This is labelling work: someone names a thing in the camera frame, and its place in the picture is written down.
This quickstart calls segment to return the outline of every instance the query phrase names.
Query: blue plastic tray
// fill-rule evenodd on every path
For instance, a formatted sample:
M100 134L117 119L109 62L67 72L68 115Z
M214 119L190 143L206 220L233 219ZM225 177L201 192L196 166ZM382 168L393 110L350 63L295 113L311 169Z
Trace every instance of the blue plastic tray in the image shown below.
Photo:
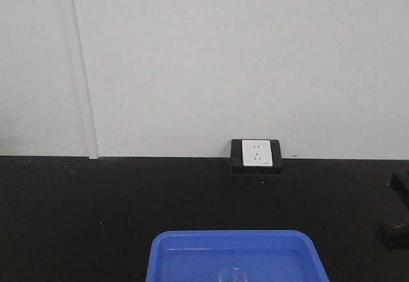
M298 231L170 231L152 244L146 282L329 282L311 239Z

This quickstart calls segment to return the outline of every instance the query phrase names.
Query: black object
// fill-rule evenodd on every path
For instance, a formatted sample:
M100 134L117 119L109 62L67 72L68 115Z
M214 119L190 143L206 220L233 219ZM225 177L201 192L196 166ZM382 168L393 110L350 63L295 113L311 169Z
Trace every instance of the black object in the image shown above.
M273 157L272 167L244 166L243 165L242 140L243 139L232 139L231 140L230 161L231 161L232 174L234 175L240 175L240 174L277 175L277 174L282 173L281 149L280 149L280 142L278 140L276 139L270 140L271 153Z
M393 174L390 187L401 197L409 208L409 176L405 174ZM391 225L378 223L376 231L378 240L387 248L409 248L409 221L394 223Z

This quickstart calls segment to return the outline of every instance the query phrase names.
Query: white wall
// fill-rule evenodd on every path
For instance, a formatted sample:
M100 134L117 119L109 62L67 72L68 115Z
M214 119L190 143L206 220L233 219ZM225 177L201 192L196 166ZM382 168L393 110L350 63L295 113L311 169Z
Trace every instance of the white wall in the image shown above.
M409 159L409 0L0 0L0 155Z
M409 0L75 0L100 155L409 159Z
M0 0L0 155L89 154L70 10L70 0Z

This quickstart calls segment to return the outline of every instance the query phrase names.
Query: white outlet faceplate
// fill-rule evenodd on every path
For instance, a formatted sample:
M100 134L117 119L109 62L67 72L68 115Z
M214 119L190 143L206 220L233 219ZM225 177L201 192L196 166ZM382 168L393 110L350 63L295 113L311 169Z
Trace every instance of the white outlet faceplate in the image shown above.
M273 155L269 140L242 140L242 151L243 166L273 166Z

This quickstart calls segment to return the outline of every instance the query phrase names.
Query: black table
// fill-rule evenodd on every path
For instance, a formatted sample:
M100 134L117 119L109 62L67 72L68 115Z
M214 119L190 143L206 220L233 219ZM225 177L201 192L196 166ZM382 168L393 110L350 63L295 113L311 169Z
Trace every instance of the black table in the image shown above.
M0 157L0 281L144 281L167 230L293 229L337 281L409 281L409 250L376 224L409 220L388 186L408 161L286 159L232 180L228 159Z

